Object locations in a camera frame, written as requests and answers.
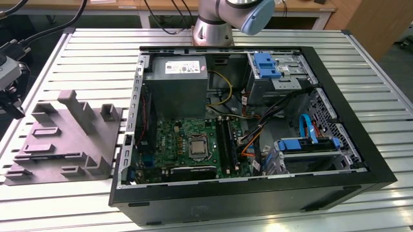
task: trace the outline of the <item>yellow wire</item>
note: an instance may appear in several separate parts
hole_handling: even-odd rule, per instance
[[[227,82],[227,85],[230,86],[230,94],[229,94],[227,98],[226,98],[222,102],[219,102],[219,103],[206,104],[207,106],[221,105],[221,104],[223,104],[227,100],[230,100],[231,97],[233,97],[233,85],[231,85],[230,81],[227,80],[227,78],[226,78],[219,72],[217,72],[217,71],[209,71],[209,72],[210,72],[210,73],[215,73],[217,75],[219,75],[219,76],[222,77],[222,79],[225,79],[225,81]]]

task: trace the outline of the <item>motherboard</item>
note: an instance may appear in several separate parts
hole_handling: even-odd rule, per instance
[[[141,183],[250,176],[247,160],[230,148],[243,134],[237,118],[161,120],[157,129],[155,154],[142,156]]]

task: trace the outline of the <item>aluminum profile table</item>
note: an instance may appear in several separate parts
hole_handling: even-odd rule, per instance
[[[235,45],[313,46],[398,181],[328,211],[223,219],[159,226],[161,231],[412,231],[413,105],[352,35],[341,31],[265,30]],[[129,113],[139,46],[190,45],[190,33],[159,29],[76,29],[63,34],[23,104],[28,116],[14,121],[0,143],[0,183],[23,146],[38,101],[56,102],[75,89],[91,107],[114,103]],[[118,137],[123,142],[125,122]],[[108,207],[111,179],[28,186],[0,185],[0,231],[133,231],[139,228]]]

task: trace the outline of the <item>ram slot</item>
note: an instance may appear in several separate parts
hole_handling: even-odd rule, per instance
[[[226,123],[221,118],[215,119],[217,143],[219,149],[219,162],[223,174],[230,174],[230,146],[227,143]]]
[[[230,159],[231,159],[231,168],[233,170],[239,170],[238,167],[238,159],[237,159],[237,146],[235,146],[235,140],[234,140],[234,134],[233,134],[233,127],[231,127],[231,121],[226,120],[226,128],[229,131],[227,134],[227,143],[230,147]]]

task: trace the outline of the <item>power supply label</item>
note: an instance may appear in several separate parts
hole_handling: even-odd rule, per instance
[[[201,73],[199,61],[169,61],[166,63],[166,74]]]

